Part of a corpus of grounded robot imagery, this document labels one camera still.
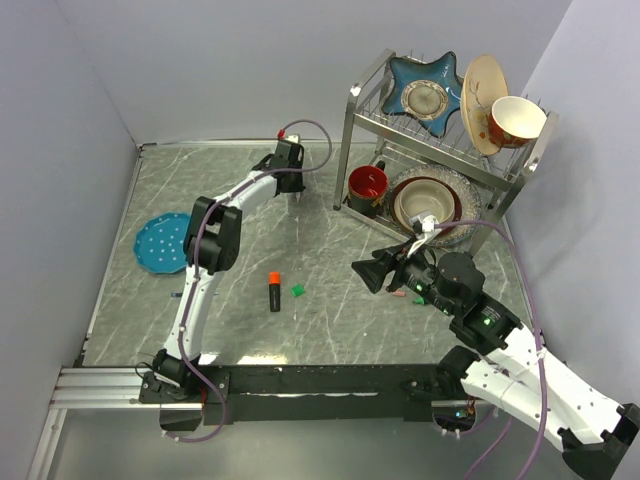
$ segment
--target marble table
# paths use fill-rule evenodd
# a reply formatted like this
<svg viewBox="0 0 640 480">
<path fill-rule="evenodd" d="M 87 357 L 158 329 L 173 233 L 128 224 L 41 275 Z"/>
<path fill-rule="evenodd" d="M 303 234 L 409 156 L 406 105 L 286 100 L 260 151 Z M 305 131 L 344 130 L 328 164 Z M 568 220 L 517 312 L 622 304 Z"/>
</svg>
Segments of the marble table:
<svg viewBox="0 0 640 480">
<path fill-rule="evenodd" d="M 309 143 L 305 165 L 326 144 Z M 373 146 L 352 148 L 350 167 L 368 162 Z M 96 307 L 84 365 L 150 361 L 173 324 L 184 272 L 152 275 L 136 263 L 136 232 L 167 211 L 190 212 L 200 195 L 240 181 L 269 144 L 145 147 L 139 175 Z M 372 295 L 351 270 L 354 260 L 396 240 L 332 208 L 337 151 L 323 170 L 306 175 L 296 200 L 280 195 L 246 218 L 240 256 L 214 298 L 203 349 L 235 363 L 436 363 L 457 344 L 449 320 L 431 306 L 388 293 Z M 387 166 L 388 171 L 399 166 Z M 529 323 L 507 246 L 492 234 L 476 256 L 485 290 Z M 281 272 L 282 311 L 269 311 L 267 277 Z M 294 298 L 290 288 L 306 294 Z"/>
</svg>

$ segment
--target marble surface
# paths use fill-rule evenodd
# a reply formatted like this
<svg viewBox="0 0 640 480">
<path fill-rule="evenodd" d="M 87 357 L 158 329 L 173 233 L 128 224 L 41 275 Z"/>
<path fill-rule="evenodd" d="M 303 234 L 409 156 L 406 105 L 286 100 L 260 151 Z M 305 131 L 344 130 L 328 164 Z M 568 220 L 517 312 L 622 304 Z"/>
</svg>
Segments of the marble surface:
<svg viewBox="0 0 640 480">
<path fill-rule="evenodd" d="M 273 147 L 150 147 L 143 151 L 84 365 L 149 361 L 173 324 L 184 273 L 152 275 L 134 258 L 136 232 L 167 211 L 190 212 L 200 195 L 215 196 L 240 181 Z M 305 166 L 318 164 L 326 145 L 307 145 Z M 372 145 L 351 150 L 350 168 L 366 163 Z M 280 195 L 243 224 L 240 256 L 214 298 L 203 350 L 224 363 L 429 363 L 457 340 L 449 320 L 431 306 L 388 293 L 372 295 L 350 264 L 393 239 L 332 208 L 337 152 L 329 165 L 307 174 L 299 200 Z M 400 165 L 387 166 L 392 175 Z M 492 234 L 476 256 L 485 290 L 514 313 L 528 317 L 506 245 Z M 282 311 L 271 313 L 267 276 L 282 276 Z M 303 284 L 306 294 L 289 289 Z"/>
</svg>

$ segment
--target white wall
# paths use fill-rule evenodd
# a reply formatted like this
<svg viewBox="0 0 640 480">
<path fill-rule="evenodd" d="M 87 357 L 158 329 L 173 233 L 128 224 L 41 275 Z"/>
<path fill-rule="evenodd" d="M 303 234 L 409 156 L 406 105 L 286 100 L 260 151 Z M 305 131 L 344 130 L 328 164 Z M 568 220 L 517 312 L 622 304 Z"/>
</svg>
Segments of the white wall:
<svg viewBox="0 0 640 480">
<path fill-rule="evenodd" d="M 598 389 L 635 403 L 639 16 L 635 0 L 615 8 L 574 0 L 569 7 L 525 89 L 561 123 L 509 215 L 553 350 Z M 637 478 L 639 453 L 636 439 L 616 478 Z"/>
<path fill-rule="evenodd" d="M 570 3 L 57 1 L 138 143 L 272 137 L 299 117 L 337 136 L 349 86 L 386 47 L 454 50 L 461 75 L 491 52 L 520 92 Z"/>
<path fill-rule="evenodd" d="M 135 146 L 51 0 L 0 0 L 0 477 L 81 346 Z"/>
</svg>

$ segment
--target dish rack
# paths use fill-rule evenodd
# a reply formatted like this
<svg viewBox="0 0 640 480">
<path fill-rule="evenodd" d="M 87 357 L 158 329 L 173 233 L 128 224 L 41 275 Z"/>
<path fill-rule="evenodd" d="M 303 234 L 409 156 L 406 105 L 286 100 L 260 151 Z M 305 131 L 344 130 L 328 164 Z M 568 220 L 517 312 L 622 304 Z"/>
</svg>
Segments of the dish rack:
<svg viewBox="0 0 640 480">
<path fill-rule="evenodd" d="M 368 162 L 370 165 L 383 158 L 400 168 L 436 162 L 456 170 L 478 189 L 483 202 L 481 218 L 500 223 L 522 187 L 535 172 L 557 125 L 558 115 L 553 112 L 547 114 L 547 121 L 535 141 L 518 149 L 503 149 L 490 157 L 482 155 L 473 147 L 459 112 L 449 119 L 447 132 L 442 138 L 431 136 L 427 129 L 410 116 L 391 116 L 382 112 L 382 104 L 393 82 L 388 62 L 395 56 L 396 52 L 386 49 L 349 90 L 333 208 L 342 210 L 399 241 L 408 238 L 385 213 L 369 218 L 347 205 L 345 180 L 353 128 L 358 126 L 377 136 L 373 158 Z M 423 60 L 424 56 L 415 58 L 413 52 L 408 57 L 427 63 Z M 475 255 L 490 233 L 489 228 L 476 228 L 469 239 L 452 248 Z"/>
</svg>

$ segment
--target rack shelf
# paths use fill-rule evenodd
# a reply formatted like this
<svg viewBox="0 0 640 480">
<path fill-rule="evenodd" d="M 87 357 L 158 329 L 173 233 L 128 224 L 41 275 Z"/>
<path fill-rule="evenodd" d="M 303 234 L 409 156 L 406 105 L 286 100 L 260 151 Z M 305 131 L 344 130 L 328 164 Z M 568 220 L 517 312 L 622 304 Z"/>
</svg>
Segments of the rack shelf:
<svg viewBox="0 0 640 480">
<path fill-rule="evenodd" d="M 519 149 L 503 150 L 493 156 L 484 156 L 473 147 L 459 113 L 451 117 L 447 133 L 442 138 L 436 138 L 410 116 L 389 116 L 382 112 L 382 104 L 393 82 L 388 62 L 395 56 L 396 53 L 392 50 L 382 52 L 349 90 L 334 209 L 343 210 L 398 240 L 407 238 L 407 235 L 384 214 L 370 219 L 355 212 L 346 203 L 344 186 L 353 128 L 357 126 L 377 136 L 376 151 L 370 163 L 380 156 L 394 160 L 402 157 L 405 163 L 435 162 L 449 167 L 469 178 L 480 190 L 481 197 L 486 198 L 482 219 L 493 223 L 500 222 L 522 187 L 535 172 L 557 124 L 558 115 L 548 113 L 542 132 L 534 142 Z M 470 241 L 457 248 L 475 255 L 489 233 L 487 228 L 478 228 Z"/>
</svg>

